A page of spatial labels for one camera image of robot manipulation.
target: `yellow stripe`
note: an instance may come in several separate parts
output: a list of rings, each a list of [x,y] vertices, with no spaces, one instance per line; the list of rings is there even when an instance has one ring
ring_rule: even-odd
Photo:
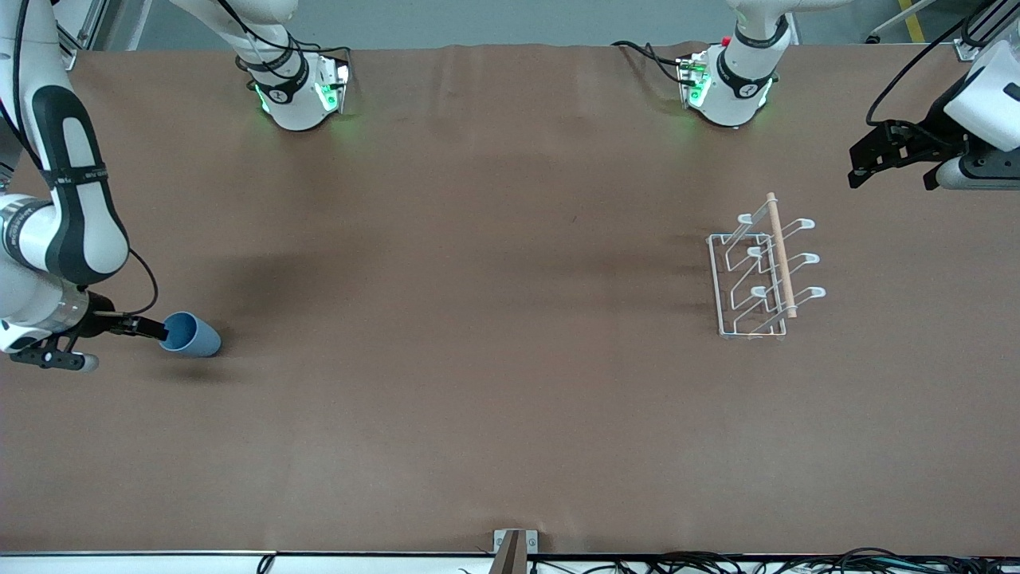
[[[907,8],[913,6],[914,3],[911,0],[900,0],[900,9],[906,10]],[[917,19],[917,14],[911,14],[907,18],[907,32],[910,33],[910,41],[915,44],[921,44],[924,42],[924,33],[921,32],[921,22]]]

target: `white metal rack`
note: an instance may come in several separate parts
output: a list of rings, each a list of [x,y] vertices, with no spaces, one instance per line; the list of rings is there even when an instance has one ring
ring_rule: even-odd
[[[766,215],[769,231],[756,230]],[[826,295],[818,285],[795,292],[790,278],[821,257],[809,252],[786,255],[786,240],[814,228],[815,221],[801,217],[783,226],[774,193],[766,196],[757,211],[743,213],[736,221],[732,232],[715,232],[707,239],[719,334],[726,340],[781,340],[786,335],[786,320],[796,319],[808,301]]]

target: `black strap on robot arm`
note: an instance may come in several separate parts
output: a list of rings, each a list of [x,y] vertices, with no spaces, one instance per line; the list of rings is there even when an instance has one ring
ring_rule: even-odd
[[[123,223],[113,206],[107,182],[106,165],[100,155],[96,133],[85,105],[73,92],[61,86],[46,86],[33,96],[33,109],[44,152],[53,168],[43,171],[43,177],[54,191],[60,204],[60,225],[46,251],[47,270],[78,284],[92,284],[107,278],[117,269],[101,271],[92,268],[86,260],[86,205],[80,186],[98,182],[102,201],[119,232],[126,237]],[[76,119],[82,126],[90,148],[93,164],[72,166],[68,150],[66,119]]]

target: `brown table surface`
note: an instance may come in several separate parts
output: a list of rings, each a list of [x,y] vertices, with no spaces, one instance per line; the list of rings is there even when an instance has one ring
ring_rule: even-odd
[[[0,364],[0,549],[468,551],[519,526],[556,552],[1020,554],[1020,196],[926,192],[928,165],[846,182],[916,49],[793,48],[738,131],[612,48],[355,52],[350,113],[302,134],[227,53],[83,53],[153,315],[225,344]],[[879,116],[964,69],[936,51]],[[725,342],[705,236],[768,191],[817,220],[790,249],[829,296],[784,343]],[[134,262],[96,291],[149,297]]]

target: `robotic arm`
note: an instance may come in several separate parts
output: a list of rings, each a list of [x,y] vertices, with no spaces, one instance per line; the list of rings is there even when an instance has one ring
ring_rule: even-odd
[[[886,119],[850,149],[850,187],[918,161],[925,189],[1020,190],[1020,18],[981,51],[918,123]]]
[[[340,111],[347,62],[288,34],[283,23],[297,0],[234,0],[237,8],[226,0],[173,1],[237,51],[280,126],[307,129]],[[50,0],[0,0],[0,107],[50,186],[48,201],[0,194],[0,351],[18,363],[90,371],[98,360],[73,352],[80,338],[178,337],[168,324],[117,313],[88,291],[117,272],[131,249],[92,121],[63,68],[55,22]]]
[[[680,97],[706,119],[737,126],[754,117],[789,46],[787,12],[827,10],[851,0],[726,0],[736,12],[732,40],[679,62]]]
[[[128,236],[113,208],[89,114],[61,65],[53,8],[48,0],[27,0],[23,33],[15,44],[23,4],[0,3],[0,53],[7,56],[0,60],[5,80],[0,100],[12,127],[38,156],[51,200],[0,198],[4,251],[23,266],[90,284],[124,264]]]
[[[48,201],[0,195],[0,351],[22,363],[91,370],[95,358],[71,353],[73,342],[57,349],[60,334],[131,331],[128,323],[143,320],[99,319],[96,312],[113,306],[85,290],[124,264],[128,236],[89,114],[67,81],[49,0],[0,2],[0,79],[4,116],[50,186]]]
[[[341,111],[348,64],[303,48],[284,28],[298,0],[170,0],[238,53],[262,109],[285,129],[314,127]]]

